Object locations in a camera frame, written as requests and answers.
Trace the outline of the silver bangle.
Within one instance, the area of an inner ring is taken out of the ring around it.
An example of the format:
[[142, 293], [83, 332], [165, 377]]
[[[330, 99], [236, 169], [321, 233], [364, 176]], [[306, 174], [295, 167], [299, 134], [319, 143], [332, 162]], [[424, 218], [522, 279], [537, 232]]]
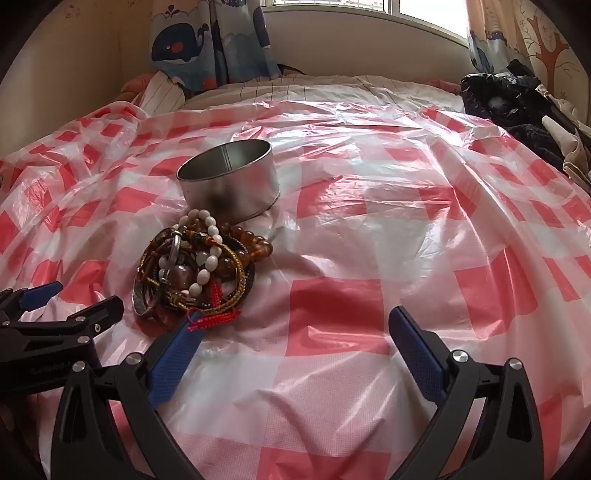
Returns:
[[180, 254], [181, 233], [161, 230], [147, 245], [136, 269], [132, 307], [142, 319], [157, 319], [156, 307], [169, 287], [169, 275]]

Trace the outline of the red white checkered plastic sheet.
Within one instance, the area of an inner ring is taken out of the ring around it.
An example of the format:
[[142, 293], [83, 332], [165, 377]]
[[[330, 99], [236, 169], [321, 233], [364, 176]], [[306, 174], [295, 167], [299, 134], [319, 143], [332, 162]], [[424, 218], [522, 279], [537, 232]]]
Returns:
[[41, 320], [116, 295], [186, 205], [191, 157], [273, 147], [273, 254], [161, 415], [208, 479], [384, 479], [434, 406], [387, 332], [403, 305], [474, 359], [523, 362], [545, 471], [590, 421], [590, 199], [499, 127], [439, 109], [280, 101], [150, 117], [114, 103], [1, 160], [1, 284]]

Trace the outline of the round silver metal tin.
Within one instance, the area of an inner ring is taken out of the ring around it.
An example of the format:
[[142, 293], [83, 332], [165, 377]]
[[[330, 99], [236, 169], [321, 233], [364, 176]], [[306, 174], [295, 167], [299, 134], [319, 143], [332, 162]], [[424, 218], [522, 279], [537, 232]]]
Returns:
[[229, 224], [263, 214], [280, 197], [273, 147], [262, 139], [206, 150], [184, 162], [176, 178], [188, 207], [206, 209]]

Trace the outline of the pink cloth by pillow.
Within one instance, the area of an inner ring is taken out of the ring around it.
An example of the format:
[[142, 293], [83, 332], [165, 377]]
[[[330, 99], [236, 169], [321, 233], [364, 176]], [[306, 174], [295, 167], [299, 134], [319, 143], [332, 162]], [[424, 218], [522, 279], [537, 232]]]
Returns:
[[153, 73], [143, 73], [127, 81], [121, 87], [115, 100], [138, 104], [153, 76]]

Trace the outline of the striped white pillow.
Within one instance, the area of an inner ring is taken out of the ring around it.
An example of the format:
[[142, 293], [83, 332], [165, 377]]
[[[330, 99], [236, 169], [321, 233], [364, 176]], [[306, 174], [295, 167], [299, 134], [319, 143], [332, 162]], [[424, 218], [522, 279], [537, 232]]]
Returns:
[[140, 95], [138, 105], [148, 115], [157, 116], [176, 111], [185, 102], [185, 95], [180, 86], [173, 83], [166, 74], [158, 71]]

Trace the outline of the blue whale print curtain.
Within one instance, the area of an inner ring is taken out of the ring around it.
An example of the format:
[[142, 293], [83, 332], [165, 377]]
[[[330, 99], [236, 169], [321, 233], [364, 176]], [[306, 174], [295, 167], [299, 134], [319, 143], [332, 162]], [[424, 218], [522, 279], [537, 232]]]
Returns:
[[191, 93], [280, 77], [259, 1], [154, 1], [149, 53]]

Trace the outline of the black jacket pile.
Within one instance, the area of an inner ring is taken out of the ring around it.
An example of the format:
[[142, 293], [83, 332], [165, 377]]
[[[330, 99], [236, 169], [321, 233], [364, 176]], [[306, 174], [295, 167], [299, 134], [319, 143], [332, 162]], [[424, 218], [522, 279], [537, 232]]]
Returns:
[[506, 72], [467, 75], [460, 94], [468, 114], [502, 127], [590, 190], [590, 127], [576, 118], [568, 102], [553, 97], [528, 67], [513, 60]]

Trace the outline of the striped white bed sheet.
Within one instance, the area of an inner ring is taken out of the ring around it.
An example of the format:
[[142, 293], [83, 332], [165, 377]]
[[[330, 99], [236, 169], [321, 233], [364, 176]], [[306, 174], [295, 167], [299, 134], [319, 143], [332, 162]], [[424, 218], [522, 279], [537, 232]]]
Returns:
[[383, 76], [287, 75], [228, 84], [187, 100], [184, 110], [260, 102], [332, 102], [373, 106], [393, 105], [405, 111], [438, 108], [463, 113], [462, 97], [431, 85]]

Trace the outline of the window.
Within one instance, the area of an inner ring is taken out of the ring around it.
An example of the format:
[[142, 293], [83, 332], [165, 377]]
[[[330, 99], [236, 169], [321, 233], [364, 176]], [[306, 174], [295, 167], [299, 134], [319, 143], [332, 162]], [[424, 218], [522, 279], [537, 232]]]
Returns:
[[379, 1], [263, 1], [267, 9], [315, 8], [377, 14], [389, 20], [409, 21], [411, 26], [429, 27], [437, 32], [467, 42], [469, 22], [465, 1], [379, 0]]

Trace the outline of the tree print curtain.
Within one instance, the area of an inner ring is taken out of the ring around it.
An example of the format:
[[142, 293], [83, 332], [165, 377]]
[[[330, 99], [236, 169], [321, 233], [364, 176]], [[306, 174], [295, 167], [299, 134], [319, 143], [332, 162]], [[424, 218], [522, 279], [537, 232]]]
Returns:
[[475, 0], [466, 3], [469, 55], [482, 73], [506, 72], [517, 60], [575, 117], [590, 122], [590, 75], [569, 42], [532, 1]]

